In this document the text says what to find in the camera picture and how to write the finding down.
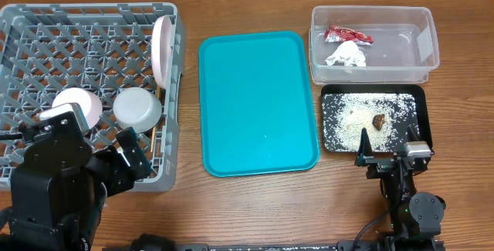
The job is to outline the red candy wrapper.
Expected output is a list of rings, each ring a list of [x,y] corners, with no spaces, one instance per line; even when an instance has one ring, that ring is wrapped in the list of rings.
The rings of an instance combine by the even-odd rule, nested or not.
[[[346,27],[331,25],[324,33],[326,42],[347,42],[351,41],[357,45],[370,46],[374,43],[370,36]]]

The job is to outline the white round plate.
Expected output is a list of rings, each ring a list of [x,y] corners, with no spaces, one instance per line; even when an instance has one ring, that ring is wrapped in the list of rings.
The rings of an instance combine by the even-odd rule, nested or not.
[[[172,54],[173,25],[168,15],[159,17],[151,35],[151,67],[155,83],[160,88],[167,86],[167,70]]]

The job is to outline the grey round bowl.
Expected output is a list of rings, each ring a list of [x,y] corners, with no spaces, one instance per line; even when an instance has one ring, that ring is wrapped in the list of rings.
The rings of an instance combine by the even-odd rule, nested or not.
[[[161,103],[149,91],[131,87],[117,95],[113,102],[113,113],[122,129],[132,127],[136,133],[144,133],[160,120]]]

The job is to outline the white tissue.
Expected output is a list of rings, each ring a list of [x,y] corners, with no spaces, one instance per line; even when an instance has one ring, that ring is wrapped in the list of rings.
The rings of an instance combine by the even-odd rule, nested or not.
[[[328,66],[342,63],[344,66],[365,67],[366,57],[353,41],[342,42],[337,49],[325,59]]]

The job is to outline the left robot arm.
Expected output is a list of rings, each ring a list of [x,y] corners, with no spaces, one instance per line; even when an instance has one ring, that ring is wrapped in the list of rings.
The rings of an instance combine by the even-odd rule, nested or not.
[[[98,151],[80,132],[38,135],[12,172],[1,211],[3,250],[89,250],[107,198],[131,190],[151,167],[133,128]]]

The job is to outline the white rice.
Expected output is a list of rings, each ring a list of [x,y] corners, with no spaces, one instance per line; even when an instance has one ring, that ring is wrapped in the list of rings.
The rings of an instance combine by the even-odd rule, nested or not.
[[[363,128],[375,152],[399,151],[408,139],[408,125],[418,129],[416,103],[409,93],[326,93],[321,105],[323,144],[329,152],[358,151]],[[380,131],[372,124],[377,114],[385,115]]]

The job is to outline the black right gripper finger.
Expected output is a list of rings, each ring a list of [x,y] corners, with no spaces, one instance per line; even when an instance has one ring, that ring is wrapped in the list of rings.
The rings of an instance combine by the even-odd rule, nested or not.
[[[413,125],[407,127],[408,142],[421,141],[421,138]]]
[[[366,162],[368,159],[374,158],[374,152],[371,147],[367,129],[363,128],[360,136],[360,147],[357,154],[357,162]]]

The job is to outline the pink bowl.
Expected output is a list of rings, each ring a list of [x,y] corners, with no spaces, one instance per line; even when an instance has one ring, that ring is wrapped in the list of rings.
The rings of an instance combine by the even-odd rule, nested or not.
[[[59,93],[55,97],[52,107],[57,107],[65,103],[77,103],[80,106],[89,129],[97,125],[100,115],[103,112],[102,102],[95,93],[76,87],[63,90]]]

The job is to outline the brown food piece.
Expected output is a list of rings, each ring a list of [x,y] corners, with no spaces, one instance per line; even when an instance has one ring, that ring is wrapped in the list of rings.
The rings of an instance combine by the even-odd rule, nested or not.
[[[372,124],[373,124],[374,128],[378,131],[380,131],[383,128],[384,123],[385,123],[385,115],[384,114],[377,114],[374,116],[374,118],[372,120]]]

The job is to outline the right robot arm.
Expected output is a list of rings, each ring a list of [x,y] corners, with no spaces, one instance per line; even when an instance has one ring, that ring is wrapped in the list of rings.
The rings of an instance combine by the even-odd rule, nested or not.
[[[403,151],[395,153],[392,158],[376,158],[367,130],[361,131],[355,165],[367,168],[368,179],[380,180],[387,210],[362,228],[350,246],[352,250],[445,249],[445,244],[435,237],[441,233],[446,203],[437,195],[418,192],[414,185],[414,176],[428,169],[433,151],[427,142],[418,138],[411,126],[407,135]],[[390,232],[379,234],[373,242],[360,239],[367,229],[387,215],[391,220]]]

